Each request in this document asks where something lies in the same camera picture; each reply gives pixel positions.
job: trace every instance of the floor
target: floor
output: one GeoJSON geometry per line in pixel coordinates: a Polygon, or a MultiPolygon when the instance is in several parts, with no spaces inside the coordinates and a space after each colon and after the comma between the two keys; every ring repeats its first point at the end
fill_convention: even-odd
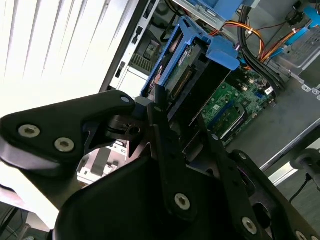
{"type": "MultiPolygon", "coordinates": [[[[11,206],[0,203],[0,220],[3,220],[4,215],[8,212],[11,206]]],[[[3,235],[0,237],[0,240],[16,240],[17,236],[12,234],[13,231],[19,235],[21,230],[23,229],[22,223],[25,223],[27,220],[28,213],[26,211],[18,211],[16,215],[13,217],[12,221],[10,222],[9,226],[7,227],[6,231],[4,231],[3,235]]],[[[29,229],[25,235],[24,240],[46,240],[48,233],[42,232],[36,229],[29,229]]]]}
{"type": "MultiPolygon", "coordinates": [[[[277,188],[289,200],[304,183],[305,178],[306,172],[300,170],[277,188]]],[[[320,192],[313,181],[305,186],[303,191],[292,201],[292,205],[320,235],[320,192]]]]}

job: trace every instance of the electronic component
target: electronic component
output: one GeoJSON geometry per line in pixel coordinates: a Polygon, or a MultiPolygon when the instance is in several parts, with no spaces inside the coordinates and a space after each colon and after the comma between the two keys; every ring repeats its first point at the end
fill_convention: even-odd
{"type": "Polygon", "coordinates": [[[240,65],[237,56],[229,40],[212,37],[190,18],[181,17],[141,96],[154,99],[155,86],[165,87],[168,119],[183,113],[191,124],[230,71],[240,65]]]}
{"type": "Polygon", "coordinates": [[[225,145],[255,119],[265,105],[275,106],[272,95],[266,94],[260,86],[264,86],[260,76],[240,67],[225,79],[203,108],[202,116],[207,128],[225,145]],[[257,82],[247,81],[253,78],[257,82]]]}

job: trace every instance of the metal sheet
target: metal sheet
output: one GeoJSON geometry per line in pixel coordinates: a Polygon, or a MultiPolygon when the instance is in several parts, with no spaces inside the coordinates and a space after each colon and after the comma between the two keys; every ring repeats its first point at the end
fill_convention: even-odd
{"type": "Polygon", "coordinates": [[[294,79],[276,101],[233,140],[228,151],[241,150],[262,167],[320,119],[320,102],[294,79]]]}

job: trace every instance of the yellow wire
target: yellow wire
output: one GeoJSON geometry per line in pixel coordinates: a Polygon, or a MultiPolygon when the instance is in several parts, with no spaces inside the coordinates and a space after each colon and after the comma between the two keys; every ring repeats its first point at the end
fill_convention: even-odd
{"type": "Polygon", "coordinates": [[[257,30],[254,30],[252,27],[250,27],[244,23],[240,23],[240,22],[236,22],[236,21],[226,21],[225,24],[236,25],[238,27],[242,27],[244,29],[247,29],[247,30],[253,32],[255,35],[257,35],[259,37],[259,40],[260,40],[259,56],[264,52],[265,43],[263,42],[263,38],[262,38],[261,34],[257,30]]]}
{"type": "Polygon", "coordinates": [[[294,32],[291,32],[290,34],[288,34],[285,38],[283,38],[277,45],[275,45],[273,47],[273,49],[268,52],[267,55],[265,55],[262,59],[261,62],[266,61],[282,44],[284,44],[287,40],[289,40],[293,35],[295,35],[294,32]]]}

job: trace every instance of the wire bundle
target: wire bundle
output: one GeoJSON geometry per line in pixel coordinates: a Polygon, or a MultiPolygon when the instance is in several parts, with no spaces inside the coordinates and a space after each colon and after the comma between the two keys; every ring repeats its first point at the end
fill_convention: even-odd
{"type": "MultiPolygon", "coordinates": [[[[245,24],[250,10],[251,8],[247,6],[244,6],[242,8],[241,15],[239,18],[240,24],[245,24]]],[[[244,27],[239,27],[237,33],[239,44],[241,47],[241,52],[246,64],[251,69],[256,71],[258,74],[263,76],[271,85],[276,94],[278,94],[280,90],[284,90],[286,86],[282,78],[279,77],[272,69],[270,69],[268,66],[264,65],[260,60],[258,60],[249,50],[246,42],[246,29],[244,27]]]]}
{"type": "Polygon", "coordinates": [[[299,32],[302,28],[294,29],[292,32],[290,32],[287,36],[282,38],[281,40],[277,41],[275,44],[273,44],[268,51],[266,51],[261,59],[261,62],[265,62],[275,51],[281,47],[286,41],[288,41],[291,37],[293,37],[297,32],[299,32]]]}

